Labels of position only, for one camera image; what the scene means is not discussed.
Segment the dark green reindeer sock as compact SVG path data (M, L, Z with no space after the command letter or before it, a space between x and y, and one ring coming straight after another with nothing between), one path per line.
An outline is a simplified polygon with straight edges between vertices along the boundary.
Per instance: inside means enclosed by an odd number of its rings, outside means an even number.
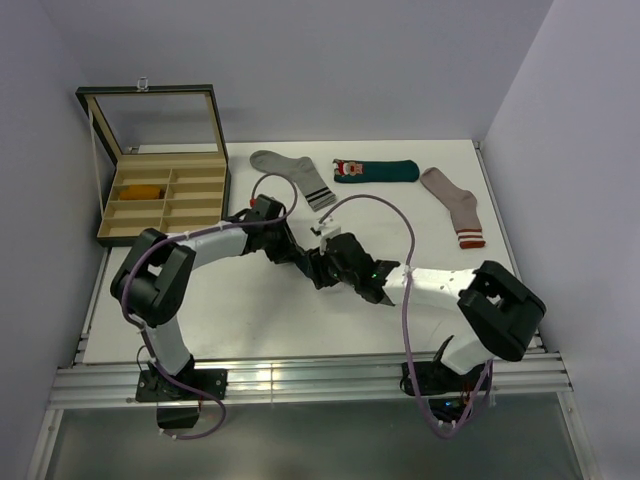
M334 181L342 184L412 183L420 176L413 160L362 161L334 159Z

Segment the mustard yellow sock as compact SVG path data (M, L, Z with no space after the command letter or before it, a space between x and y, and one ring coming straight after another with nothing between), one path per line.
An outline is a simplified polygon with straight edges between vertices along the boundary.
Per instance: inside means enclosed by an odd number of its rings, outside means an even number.
M120 201L146 201L163 198L161 187L154 185L129 185L123 188L119 194Z

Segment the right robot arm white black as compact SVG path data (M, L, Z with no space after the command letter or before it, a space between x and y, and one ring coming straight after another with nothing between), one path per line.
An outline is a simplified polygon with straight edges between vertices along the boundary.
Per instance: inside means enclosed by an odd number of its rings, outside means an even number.
M351 233L338 228L319 238L320 277L344 283L365 301L406 308L411 303L458 312L471 331L444 341L433 365L435 383L452 390L476 366L494 358L522 360L546 306L500 263L486 260L463 270L414 268L375 260Z

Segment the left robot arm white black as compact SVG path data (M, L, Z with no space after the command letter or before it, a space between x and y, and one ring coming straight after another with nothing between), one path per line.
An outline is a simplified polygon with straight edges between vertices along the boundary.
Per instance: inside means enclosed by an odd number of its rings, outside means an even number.
M143 337L160 367L159 388L183 399L195 386L193 355L182 338L177 314L192 272L221 259L263 251L273 263L304 257L286 221L285 207L260 195L250 209L217 224L168 235L154 228L134 241L117 270L110 293L127 322Z

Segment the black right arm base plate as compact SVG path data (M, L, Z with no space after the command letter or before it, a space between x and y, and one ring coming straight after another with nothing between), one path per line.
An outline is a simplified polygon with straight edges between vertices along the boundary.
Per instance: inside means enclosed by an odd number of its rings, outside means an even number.
M484 365L474 367L465 375L458 375L444 365L431 361L414 362L417 385L422 396L453 394L455 392L471 392L483 372ZM401 364L401 379L399 388L406 395L414 396L408 363ZM491 374L483 380L480 391L486 391L491 380Z

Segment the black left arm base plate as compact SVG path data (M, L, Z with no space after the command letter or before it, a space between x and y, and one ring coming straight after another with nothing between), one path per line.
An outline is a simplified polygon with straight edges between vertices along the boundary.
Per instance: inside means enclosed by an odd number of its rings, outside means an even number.
M194 369L182 373L176 380L191 387L204 391L220 400L225 397L227 386L227 371L225 369ZM155 368L143 370L138 379L135 400L139 403L195 401L204 400L201 394L185 390L168 381Z

